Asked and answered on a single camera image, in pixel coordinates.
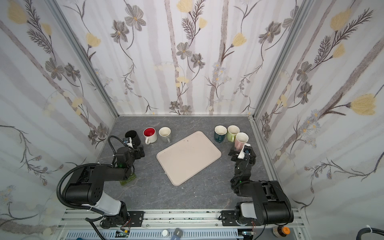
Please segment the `black mug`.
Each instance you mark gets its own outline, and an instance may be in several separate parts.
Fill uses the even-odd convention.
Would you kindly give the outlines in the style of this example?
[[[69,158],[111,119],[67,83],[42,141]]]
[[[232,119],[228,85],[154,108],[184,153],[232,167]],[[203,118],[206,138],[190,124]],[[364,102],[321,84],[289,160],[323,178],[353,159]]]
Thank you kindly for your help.
[[[140,137],[138,133],[134,130],[126,132],[125,139],[129,141],[129,145],[132,145],[134,149],[137,149],[141,145]]]

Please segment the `pink mug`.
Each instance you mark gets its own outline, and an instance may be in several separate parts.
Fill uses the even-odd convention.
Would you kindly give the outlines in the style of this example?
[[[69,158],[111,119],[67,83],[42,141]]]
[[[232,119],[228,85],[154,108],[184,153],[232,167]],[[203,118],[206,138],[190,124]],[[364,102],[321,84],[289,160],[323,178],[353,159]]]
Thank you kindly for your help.
[[[249,140],[249,136],[246,134],[246,133],[238,133],[236,134],[236,137],[235,137],[235,150],[236,151],[240,151],[243,146],[248,142]]]

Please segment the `white mug red inside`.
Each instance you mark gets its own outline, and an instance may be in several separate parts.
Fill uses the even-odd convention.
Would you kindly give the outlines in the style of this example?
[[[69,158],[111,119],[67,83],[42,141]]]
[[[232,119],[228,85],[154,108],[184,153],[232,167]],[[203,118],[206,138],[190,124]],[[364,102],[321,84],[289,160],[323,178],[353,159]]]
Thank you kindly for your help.
[[[156,129],[152,128],[152,127],[146,128],[143,131],[143,135],[145,137],[145,144],[146,145],[153,144],[158,139]]]

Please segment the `light green mug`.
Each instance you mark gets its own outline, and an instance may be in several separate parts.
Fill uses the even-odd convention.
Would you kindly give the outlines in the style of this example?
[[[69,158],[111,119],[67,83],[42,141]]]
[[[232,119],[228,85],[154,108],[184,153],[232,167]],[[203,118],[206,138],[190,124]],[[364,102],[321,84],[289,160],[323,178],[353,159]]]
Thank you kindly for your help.
[[[234,142],[236,139],[236,135],[240,132],[240,128],[235,125],[231,125],[227,128],[227,140],[229,142]]]

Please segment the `dark green mug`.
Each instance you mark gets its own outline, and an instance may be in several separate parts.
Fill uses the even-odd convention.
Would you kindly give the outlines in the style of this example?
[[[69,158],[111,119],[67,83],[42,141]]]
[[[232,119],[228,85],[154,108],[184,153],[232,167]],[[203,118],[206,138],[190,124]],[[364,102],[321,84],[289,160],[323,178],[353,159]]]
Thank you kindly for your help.
[[[225,138],[226,138],[227,132],[228,132],[228,130],[227,130],[226,127],[224,127],[222,125],[216,126],[215,127],[215,132],[214,132],[214,140],[215,140],[215,142],[222,143],[225,140]]]

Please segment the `grey mug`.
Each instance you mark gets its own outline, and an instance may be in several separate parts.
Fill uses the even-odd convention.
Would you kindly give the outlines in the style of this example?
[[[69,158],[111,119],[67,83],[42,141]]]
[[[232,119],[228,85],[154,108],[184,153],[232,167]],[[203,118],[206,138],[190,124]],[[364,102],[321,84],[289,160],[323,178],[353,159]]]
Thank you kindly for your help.
[[[169,144],[171,142],[171,133],[172,133],[172,131],[168,127],[162,127],[159,130],[159,136],[160,136],[161,140],[167,144]]]

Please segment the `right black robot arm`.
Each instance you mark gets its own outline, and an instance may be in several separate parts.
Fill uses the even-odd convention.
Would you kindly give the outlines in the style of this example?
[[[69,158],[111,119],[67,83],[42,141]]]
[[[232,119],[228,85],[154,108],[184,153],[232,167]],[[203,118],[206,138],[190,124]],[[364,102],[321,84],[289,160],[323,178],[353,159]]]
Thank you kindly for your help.
[[[229,156],[235,162],[231,189],[239,197],[251,198],[239,202],[235,209],[221,211],[218,220],[224,227],[286,225],[294,220],[291,203],[278,181],[252,181],[251,170],[256,154],[251,146],[241,150],[232,147]]]

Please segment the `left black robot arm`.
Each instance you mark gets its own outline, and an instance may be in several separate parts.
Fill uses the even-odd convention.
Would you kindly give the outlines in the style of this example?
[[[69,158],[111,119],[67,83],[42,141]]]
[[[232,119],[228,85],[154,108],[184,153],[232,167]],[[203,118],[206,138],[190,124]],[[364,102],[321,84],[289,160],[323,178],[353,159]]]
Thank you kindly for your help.
[[[134,162],[145,156],[144,147],[135,131],[127,132],[118,141],[123,146],[112,149],[111,164],[78,165],[60,179],[56,191],[58,200],[64,206],[100,214],[97,220],[104,229],[128,226],[133,218],[124,202],[105,193],[105,182],[118,181],[125,185],[134,180]]]

